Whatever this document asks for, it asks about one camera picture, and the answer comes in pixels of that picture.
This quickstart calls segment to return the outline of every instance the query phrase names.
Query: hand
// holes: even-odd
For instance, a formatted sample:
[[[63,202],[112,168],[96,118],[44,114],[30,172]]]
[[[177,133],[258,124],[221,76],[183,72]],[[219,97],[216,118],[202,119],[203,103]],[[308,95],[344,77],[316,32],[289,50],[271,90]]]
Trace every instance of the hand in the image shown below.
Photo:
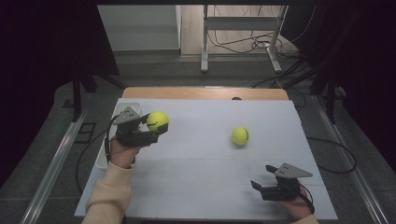
[[[301,193],[306,197],[305,189],[300,186],[300,190]],[[277,203],[282,204],[296,221],[312,215],[311,210],[308,207],[308,204],[306,204],[306,202],[300,197],[296,197],[295,199],[287,202],[277,201]]]
[[[131,168],[131,162],[134,160],[134,156],[136,156],[140,149],[143,147],[125,147],[117,141],[116,137],[112,137],[110,140],[110,155],[111,155],[111,163],[124,168]]]

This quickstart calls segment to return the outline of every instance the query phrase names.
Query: yellow tennis ball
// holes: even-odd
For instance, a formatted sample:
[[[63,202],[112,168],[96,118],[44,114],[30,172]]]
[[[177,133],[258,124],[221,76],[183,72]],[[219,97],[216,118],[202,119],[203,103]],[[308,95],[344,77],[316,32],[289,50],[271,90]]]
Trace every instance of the yellow tennis ball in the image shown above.
[[[147,126],[150,131],[157,131],[158,127],[166,123],[169,123],[169,118],[162,111],[155,111],[148,115]]]
[[[237,127],[233,129],[231,138],[235,144],[242,146],[248,142],[248,130],[244,127]]]

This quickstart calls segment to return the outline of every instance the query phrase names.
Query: white surface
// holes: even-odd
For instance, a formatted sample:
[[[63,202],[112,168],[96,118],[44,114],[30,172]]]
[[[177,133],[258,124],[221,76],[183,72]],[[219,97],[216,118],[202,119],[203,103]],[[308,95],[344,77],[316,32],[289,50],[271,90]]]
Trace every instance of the white surface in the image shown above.
[[[316,217],[337,219],[292,102],[119,99],[126,102],[141,104],[143,114],[161,110],[170,118],[169,131],[136,158],[128,217],[287,219],[282,207],[263,201],[250,186],[250,180],[275,186],[265,165],[286,162],[313,174],[301,181],[314,196]],[[231,141],[236,126],[249,131],[243,147]],[[93,167],[76,216],[85,215],[94,181],[103,173]]]
[[[180,49],[180,6],[98,6],[113,51]]]
[[[142,116],[142,111],[140,108],[140,104],[138,103],[119,103],[116,105],[113,111],[113,116],[118,115],[121,111],[123,111],[127,106],[131,107],[134,112],[136,112],[138,115]],[[109,137],[111,138],[116,134],[117,126],[112,125],[110,128],[110,131],[108,132]],[[106,152],[105,152],[105,137],[102,141],[102,145],[100,146],[100,150],[98,153],[98,156],[96,157],[96,166],[100,169],[106,169],[107,168],[107,159],[106,159]]]

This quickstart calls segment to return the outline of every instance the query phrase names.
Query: beige sleeve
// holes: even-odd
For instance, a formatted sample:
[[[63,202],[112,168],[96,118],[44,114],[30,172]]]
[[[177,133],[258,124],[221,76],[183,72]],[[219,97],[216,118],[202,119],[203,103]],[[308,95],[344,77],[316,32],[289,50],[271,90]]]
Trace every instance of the beige sleeve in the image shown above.
[[[82,223],[121,223],[132,197],[132,173],[133,169],[109,162],[104,177],[93,187]]]
[[[318,221],[314,215],[311,215],[309,217],[305,217],[296,222],[293,222],[293,224],[318,224]]]

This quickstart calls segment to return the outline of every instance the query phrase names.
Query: white table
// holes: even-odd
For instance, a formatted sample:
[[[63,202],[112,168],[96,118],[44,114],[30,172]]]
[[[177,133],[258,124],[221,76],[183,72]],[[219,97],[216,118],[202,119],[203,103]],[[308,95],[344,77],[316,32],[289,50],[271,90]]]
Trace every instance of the white table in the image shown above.
[[[292,101],[120,98],[119,103],[139,103],[143,115],[161,110],[171,120],[168,133],[136,158],[127,217],[288,219],[283,207],[263,201],[250,185],[253,180],[263,187],[275,186],[275,176],[265,171],[265,165],[287,162],[313,174],[301,181],[313,194],[315,216],[337,219]],[[243,147],[230,139],[236,126],[249,130],[249,142]],[[85,215],[92,187],[104,171],[92,167],[76,216]]]

